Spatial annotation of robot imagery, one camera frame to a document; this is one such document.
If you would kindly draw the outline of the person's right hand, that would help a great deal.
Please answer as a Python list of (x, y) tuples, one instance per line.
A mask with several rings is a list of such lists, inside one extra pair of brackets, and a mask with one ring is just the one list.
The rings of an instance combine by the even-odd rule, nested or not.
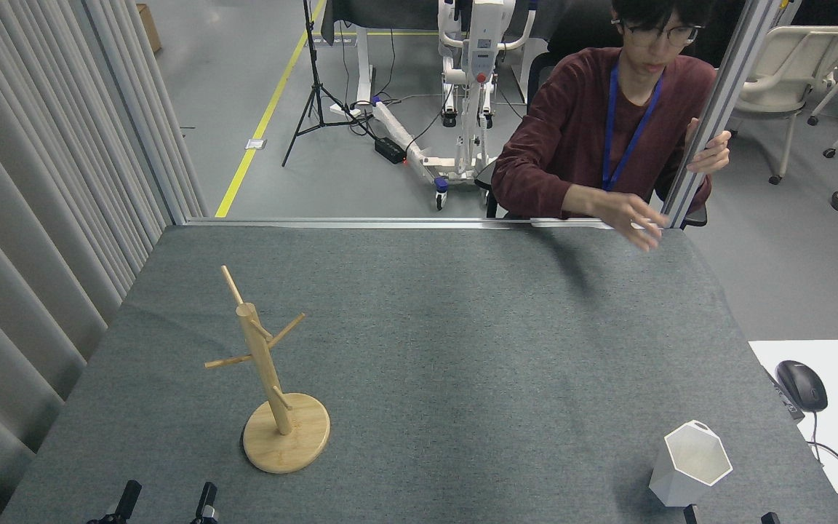
[(669, 217), (634, 194), (609, 193), (604, 196), (598, 218), (639, 248), (650, 252), (659, 248)]

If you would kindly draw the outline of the person's left hand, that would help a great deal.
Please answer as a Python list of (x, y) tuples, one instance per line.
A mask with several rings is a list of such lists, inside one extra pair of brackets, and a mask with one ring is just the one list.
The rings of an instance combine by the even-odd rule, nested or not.
[[(694, 137), (698, 127), (699, 118), (692, 117), (685, 130), (684, 143), (682, 144), (682, 147), (676, 148), (675, 152), (673, 152), (677, 155), (678, 160), (684, 158), (684, 153), (688, 150), (688, 143), (690, 142), (690, 139)], [(692, 157), (692, 159), (688, 162), (686, 169), (688, 169), (689, 172), (711, 175), (713, 172), (717, 172), (717, 170), (721, 170), (722, 168), (728, 166), (728, 163), (730, 162), (729, 143), (732, 136), (733, 134), (731, 130), (722, 130), (719, 134), (713, 136), (712, 139), (708, 140), (708, 143), (706, 143), (702, 152), (698, 152)]]

